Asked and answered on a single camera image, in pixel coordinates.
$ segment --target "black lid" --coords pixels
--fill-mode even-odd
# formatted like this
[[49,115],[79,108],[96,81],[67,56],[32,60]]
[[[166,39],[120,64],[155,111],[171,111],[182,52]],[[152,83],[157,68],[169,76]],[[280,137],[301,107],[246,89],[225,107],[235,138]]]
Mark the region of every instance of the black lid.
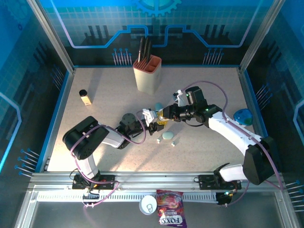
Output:
[[79,91],[79,95],[80,96],[86,96],[87,95],[87,91],[85,89],[82,89]]

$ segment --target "gear graphic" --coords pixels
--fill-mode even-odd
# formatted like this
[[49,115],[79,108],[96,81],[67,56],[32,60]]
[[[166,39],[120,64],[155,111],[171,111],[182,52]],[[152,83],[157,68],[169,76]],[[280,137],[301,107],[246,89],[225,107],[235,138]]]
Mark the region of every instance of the gear graphic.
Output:
[[181,3],[181,0],[133,0],[137,9],[142,13],[147,13],[148,16],[165,16],[165,13],[171,13],[172,9],[176,9],[176,5]]
[[26,0],[1,0],[3,4],[6,5],[8,11],[11,13],[13,18],[21,23],[28,14],[29,6]]

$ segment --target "candy bag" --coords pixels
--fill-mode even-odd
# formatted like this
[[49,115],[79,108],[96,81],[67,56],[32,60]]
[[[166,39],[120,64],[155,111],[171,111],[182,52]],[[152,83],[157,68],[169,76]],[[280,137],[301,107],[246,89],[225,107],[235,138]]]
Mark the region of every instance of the candy bag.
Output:
[[156,190],[159,223],[164,226],[187,228],[182,192]]

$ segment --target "knife block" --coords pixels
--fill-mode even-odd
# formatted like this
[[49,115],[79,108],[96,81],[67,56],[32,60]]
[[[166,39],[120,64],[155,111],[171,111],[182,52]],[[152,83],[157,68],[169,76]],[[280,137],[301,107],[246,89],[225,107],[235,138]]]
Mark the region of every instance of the knife block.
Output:
[[147,58],[133,63],[133,70],[137,89],[141,92],[153,95],[161,83],[162,59],[151,55],[149,62]]

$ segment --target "speckled countertop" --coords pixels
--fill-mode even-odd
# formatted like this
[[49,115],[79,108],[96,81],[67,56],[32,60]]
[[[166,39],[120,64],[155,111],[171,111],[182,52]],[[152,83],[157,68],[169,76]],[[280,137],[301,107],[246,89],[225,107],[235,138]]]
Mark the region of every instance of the speckled countertop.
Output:
[[[137,90],[132,68],[78,68],[47,170],[71,171],[76,167],[62,137],[87,116],[115,128],[125,113],[154,109],[156,102],[164,106],[172,104],[174,92],[197,80],[212,81],[224,88],[229,98],[226,112],[230,117],[247,107],[235,68],[163,67],[161,76],[162,83],[151,96]],[[219,89],[208,84],[198,86],[209,104],[223,107],[225,98]],[[81,89],[88,91],[92,105],[84,105],[79,96]],[[171,146],[172,140],[157,144],[156,139],[164,131],[148,134],[144,144],[130,144],[123,150],[101,144],[93,154],[99,170],[212,171],[226,162],[243,161],[243,155],[233,144],[205,126],[194,128],[170,121],[166,129],[174,132],[175,147]],[[136,138],[138,142],[141,139],[142,136]]]

